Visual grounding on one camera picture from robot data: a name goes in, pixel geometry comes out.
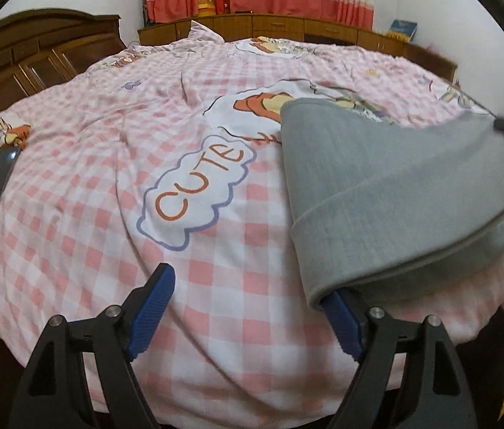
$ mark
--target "wooden headboard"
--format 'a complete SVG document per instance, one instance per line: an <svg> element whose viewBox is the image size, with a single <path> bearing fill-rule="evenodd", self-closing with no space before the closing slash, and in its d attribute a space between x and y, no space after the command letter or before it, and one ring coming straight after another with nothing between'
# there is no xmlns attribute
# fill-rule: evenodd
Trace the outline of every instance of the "wooden headboard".
<svg viewBox="0 0 504 429"><path fill-rule="evenodd" d="M119 19L54 8L0 20L0 111L121 51Z"/></svg>

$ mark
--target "bed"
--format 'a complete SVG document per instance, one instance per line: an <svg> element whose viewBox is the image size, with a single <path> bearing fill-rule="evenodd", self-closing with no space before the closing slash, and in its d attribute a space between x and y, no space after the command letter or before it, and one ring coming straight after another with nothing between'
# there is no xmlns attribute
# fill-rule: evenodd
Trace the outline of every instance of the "bed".
<svg viewBox="0 0 504 429"><path fill-rule="evenodd" d="M93 317L168 262L173 300L134 362L159 421L284 428L332 414L356 365L307 308L297 275L279 148L279 111L295 98L394 127L487 114L410 61L360 47L225 43L193 23L173 44L124 49L117 16L39 10L0 21L0 146L24 147L0 205L0 338L16 360L27 362L52 315ZM504 256L383 306L407 320L436 313L470 345L462 356L479 418L495 422L504 385L490 400L476 362L488 327L501 321L504 335L501 305Z"/></svg>

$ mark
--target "speech bubble print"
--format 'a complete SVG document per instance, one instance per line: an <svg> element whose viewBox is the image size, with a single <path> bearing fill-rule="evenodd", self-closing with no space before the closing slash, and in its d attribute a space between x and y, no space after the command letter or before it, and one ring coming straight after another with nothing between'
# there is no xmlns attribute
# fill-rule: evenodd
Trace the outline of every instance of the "speech bubble print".
<svg viewBox="0 0 504 429"><path fill-rule="evenodd" d="M168 250L181 252L190 234L217 223L220 209L234 197L234 187L248 175L256 152L241 140L205 138L197 152L179 159L143 197L137 229Z"/></svg>

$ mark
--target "drawer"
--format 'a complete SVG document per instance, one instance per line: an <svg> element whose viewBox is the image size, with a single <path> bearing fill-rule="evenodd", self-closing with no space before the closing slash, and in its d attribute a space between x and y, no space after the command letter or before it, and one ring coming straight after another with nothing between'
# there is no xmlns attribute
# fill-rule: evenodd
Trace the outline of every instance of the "drawer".
<svg viewBox="0 0 504 429"><path fill-rule="evenodd" d="M303 19L281 18L278 16L254 16L254 31L284 31L303 34Z"/></svg>
<svg viewBox="0 0 504 429"><path fill-rule="evenodd" d="M254 37L270 37L271 39L288 39L295 41L303 41L303 34L297 32L285 32L285 31L254 31Z"/></svg>
<svg viewBox="0 0 504 429"><path fill-rule="evenodd" d="M310 35L317 35L329 39L338 39L357 43L357 36L359 30L354 27L347 27L346 25L326 23L322 21L305 21L305 33Z"/></svg>
<svg viewBox="0 0 504 429"><path fill-rule="evenodd" d="M176 28L174 24L156 25L148 29L139 31L141 45L148 47L157 45L168 45L176 41Z"/></svg>

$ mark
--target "book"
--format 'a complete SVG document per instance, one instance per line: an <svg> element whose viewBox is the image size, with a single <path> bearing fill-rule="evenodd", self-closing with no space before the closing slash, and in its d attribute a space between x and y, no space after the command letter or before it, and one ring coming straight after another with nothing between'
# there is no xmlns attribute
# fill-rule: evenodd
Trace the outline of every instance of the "book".
<svg viewBox="0 0 504 429"><path fill-rule="evenodd" d="M415 36L418 25L419 24L415 22L395 19L387 32L387 36L400 41L409 42Z"/></svg>

